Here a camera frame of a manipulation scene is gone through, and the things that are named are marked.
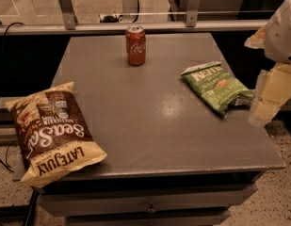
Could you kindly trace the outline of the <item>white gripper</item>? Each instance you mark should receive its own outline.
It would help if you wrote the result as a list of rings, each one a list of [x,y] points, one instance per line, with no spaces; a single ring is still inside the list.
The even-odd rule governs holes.
[[[249,123],[263,127],[291,98],[291,0],[284,0],[267,26],[260,27],[244,45],[264,49],[267,58],[281,62],[269,72],[262,70],[257,78]]]

